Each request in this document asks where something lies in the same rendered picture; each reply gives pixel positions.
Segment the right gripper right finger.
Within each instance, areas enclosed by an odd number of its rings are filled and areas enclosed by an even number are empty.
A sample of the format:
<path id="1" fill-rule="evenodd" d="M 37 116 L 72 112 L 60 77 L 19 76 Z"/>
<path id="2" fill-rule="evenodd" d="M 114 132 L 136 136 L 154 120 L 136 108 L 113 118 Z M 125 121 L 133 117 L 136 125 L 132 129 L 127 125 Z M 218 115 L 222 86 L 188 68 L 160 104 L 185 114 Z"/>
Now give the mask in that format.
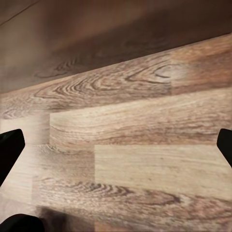
<path id="1" fill-rule="evenodd" d="M 232 130 L 221 129 L 217 139 L 217 147 L 232 166 Z"/>

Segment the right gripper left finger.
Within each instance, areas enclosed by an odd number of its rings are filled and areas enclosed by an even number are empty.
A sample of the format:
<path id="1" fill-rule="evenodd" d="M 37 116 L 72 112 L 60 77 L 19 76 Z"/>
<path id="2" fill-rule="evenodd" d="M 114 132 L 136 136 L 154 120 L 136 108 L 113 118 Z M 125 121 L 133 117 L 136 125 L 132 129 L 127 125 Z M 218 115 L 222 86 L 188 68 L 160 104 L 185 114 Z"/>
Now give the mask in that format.
<path id="1" fill-rule="evenodd" d="M 25 148 L 21 129 L 0 134 L 0 187 Z"/>

